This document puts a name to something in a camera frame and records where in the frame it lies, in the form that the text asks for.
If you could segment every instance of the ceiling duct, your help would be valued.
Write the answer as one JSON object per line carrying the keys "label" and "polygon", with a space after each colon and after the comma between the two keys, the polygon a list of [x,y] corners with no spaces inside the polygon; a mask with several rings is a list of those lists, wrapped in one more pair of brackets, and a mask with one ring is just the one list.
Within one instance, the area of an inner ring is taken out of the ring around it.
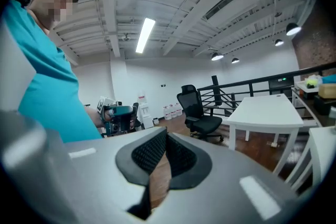
{"label": "ceiling duct", "polygon": [[205,17],[208,22],[222,28],[233,19],[256,7],[260,0],[222,0]]}

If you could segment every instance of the white ceiling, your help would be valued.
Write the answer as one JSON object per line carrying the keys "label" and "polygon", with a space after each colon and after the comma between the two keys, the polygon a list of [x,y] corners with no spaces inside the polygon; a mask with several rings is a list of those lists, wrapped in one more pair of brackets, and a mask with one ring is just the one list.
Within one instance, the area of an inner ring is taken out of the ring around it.
{"label": "white ceiling", "polygon": [[[273,34],[274,0],[233,0],[230,19],[223,10],[223,22],[210,24],[205,14],[221,0],[80,0],[75,13],[55,27],[57,45],[74,59],[108,52],[116,57],[120,49],[134,52],[146,17],[156,20],[144,55],[186,54],[198,57],[214,50],[229,53],[243,49]],[[312,0],[277,0],[275,37],[283,35],[288,22],[303,24]],[[122,40],[128,33],[129,41]]]}

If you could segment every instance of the brick wall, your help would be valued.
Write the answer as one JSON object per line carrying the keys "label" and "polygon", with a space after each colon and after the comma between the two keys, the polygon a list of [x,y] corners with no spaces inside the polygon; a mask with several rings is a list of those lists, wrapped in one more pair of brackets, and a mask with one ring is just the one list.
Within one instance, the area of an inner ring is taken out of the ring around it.
{"label": "brick wall", "polygon": [[[292,40],[299,68],[319,66],[336,61],[336,34],[321,4],[316,3],[302,30]],[[324,76],[335,74],[326,70]]]}

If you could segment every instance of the water cooler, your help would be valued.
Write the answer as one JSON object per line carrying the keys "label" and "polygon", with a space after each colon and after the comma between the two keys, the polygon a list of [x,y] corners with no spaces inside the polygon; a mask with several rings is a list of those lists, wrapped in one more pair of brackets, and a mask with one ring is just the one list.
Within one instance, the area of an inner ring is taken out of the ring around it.
{"label": "water cooler", "polygon": [[145,129],[153,127],[154,126],[153,118],[149,114],[149,106],[143,91],[138,94],[138,98],[139,98],[140,118],[143,123],[143,126],[145,127]]}

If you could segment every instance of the black office chair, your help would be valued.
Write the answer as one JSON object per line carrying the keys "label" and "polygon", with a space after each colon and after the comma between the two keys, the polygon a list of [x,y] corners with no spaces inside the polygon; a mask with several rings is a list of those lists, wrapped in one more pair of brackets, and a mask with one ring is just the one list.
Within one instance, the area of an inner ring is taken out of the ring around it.
{"label": "black office chair", "polygon": [[[136,115],[137,115],[138,114],[139,103],[134,103],[133,106],[136,107],[136,109],[137,109],[137,113],[136,113]],[[138,116],[136,116],[134,127],[140,127],[140,126],[141,126],[141,122],[138,120]]]}
{"label": "black office chair", "polygon": [[182,86],[182,93],[177,95],[177,99],[185,112],[185,124],[191,133],[197,132],[196,134],[190,134],[191,137],[196,135],[199,139],[204,139],[220,136],[221,141],[223,141],[222,135],[209,135],[220,126],[222,118],[204,115],[201,99],[193,85]]}

